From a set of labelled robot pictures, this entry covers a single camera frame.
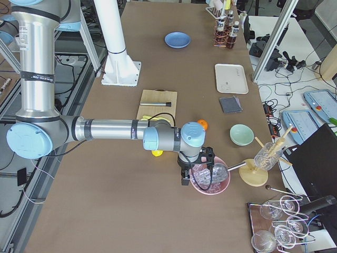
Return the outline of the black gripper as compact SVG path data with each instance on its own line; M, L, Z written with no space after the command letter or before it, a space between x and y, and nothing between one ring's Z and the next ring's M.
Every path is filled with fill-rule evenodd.
M190 169L195 165L206 165L206 167L213 171L214 167L214 152L211 147L201 147L198 155L194 158L188 157L182 151L178 153L178 165L181 168L181 185L188 186L190 184Z

